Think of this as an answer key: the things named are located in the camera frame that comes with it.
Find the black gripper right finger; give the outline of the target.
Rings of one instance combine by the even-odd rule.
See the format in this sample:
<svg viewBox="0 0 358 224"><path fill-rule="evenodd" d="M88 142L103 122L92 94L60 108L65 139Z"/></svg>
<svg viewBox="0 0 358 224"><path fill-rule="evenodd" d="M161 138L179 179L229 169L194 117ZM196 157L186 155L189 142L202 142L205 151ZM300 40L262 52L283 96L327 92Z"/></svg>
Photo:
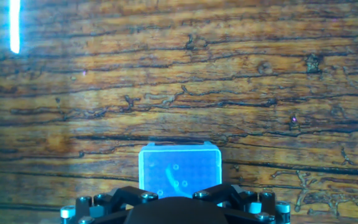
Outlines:
<svg viewBox="0 0 358 224"><path fill-rule="evenodd" d="M193 194L193 199L211 205L208 218L223 217L227 223L289 224L291 208L272 191L253 192L238 185L220 184Z"/></svg>

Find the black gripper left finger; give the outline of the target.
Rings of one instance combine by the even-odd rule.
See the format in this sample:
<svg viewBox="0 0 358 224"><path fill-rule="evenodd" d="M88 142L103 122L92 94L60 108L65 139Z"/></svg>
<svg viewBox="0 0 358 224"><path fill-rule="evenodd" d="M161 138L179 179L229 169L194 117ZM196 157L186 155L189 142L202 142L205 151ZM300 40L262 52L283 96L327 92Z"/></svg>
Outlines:
<svg viewBox="0 0 358 224"><path fill-rule="evenodd" d="M74 205L60 209L61 224L122 224L133 207L158 200L153 192L135 187L121 187L93 197L80 196Z"/></svg>

